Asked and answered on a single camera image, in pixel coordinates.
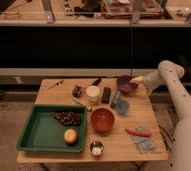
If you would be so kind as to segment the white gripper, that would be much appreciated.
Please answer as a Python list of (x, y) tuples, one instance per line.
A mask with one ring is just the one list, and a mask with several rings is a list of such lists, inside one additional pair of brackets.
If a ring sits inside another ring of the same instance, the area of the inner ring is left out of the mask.
[(161, 85), (161, 78), (157, 71), (153, 71), (146, 76), (137, 76), (131, 79), (130, 83), (143, 83), (147, 90), (147, 94), (150, 95), (156, 88)]

